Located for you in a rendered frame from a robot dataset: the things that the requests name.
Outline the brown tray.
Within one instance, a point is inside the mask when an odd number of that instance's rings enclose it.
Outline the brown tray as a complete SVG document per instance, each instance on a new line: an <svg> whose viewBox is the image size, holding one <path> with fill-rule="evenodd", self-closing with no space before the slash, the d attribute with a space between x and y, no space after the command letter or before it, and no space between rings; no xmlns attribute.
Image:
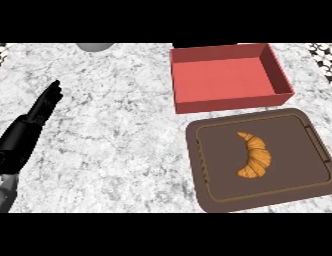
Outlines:
<svg viewBox="0 0 332 256"><path fill-rule="evenodd" d="M205 211L230 212L332 194L332 157L301 110L194 121L185 140Z"/></svg>

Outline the golden croissant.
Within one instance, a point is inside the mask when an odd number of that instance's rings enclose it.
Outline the golden croissant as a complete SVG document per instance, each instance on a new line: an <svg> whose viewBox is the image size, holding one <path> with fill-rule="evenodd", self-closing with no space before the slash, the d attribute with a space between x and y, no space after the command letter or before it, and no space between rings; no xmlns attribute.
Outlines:
<svg viewBox="0 0 332 256"><path fill-rule="evenodd" d="M258 136L244 132L239 132L237 136L244 141L247 158L246 164L237 170L236 174L246 179L261 178L271 165L271 154L267 150L265 142Z"/></svg>

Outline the red cardboard box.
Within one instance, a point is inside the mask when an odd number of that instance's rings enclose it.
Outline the red cardboard box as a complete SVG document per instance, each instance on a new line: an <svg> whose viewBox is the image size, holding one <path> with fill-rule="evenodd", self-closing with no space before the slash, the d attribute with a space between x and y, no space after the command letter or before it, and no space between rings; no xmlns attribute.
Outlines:
<svg viewBox="0 0 332 256"><path fill-rule="evenodd" d="M268 43L175 48L175 113L280 106L295 92Z"/></svg>

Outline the grey round object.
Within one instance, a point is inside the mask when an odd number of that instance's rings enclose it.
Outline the grey round object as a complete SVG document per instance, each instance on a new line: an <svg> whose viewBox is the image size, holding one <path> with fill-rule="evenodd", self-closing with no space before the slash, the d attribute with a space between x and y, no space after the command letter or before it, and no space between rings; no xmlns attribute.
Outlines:
<svg viewBox="0 0 332 256"><path fill-rule="evenodd" d="M112 43L78 43L76 46L86 52L100 52L112 46Z"/></svg>

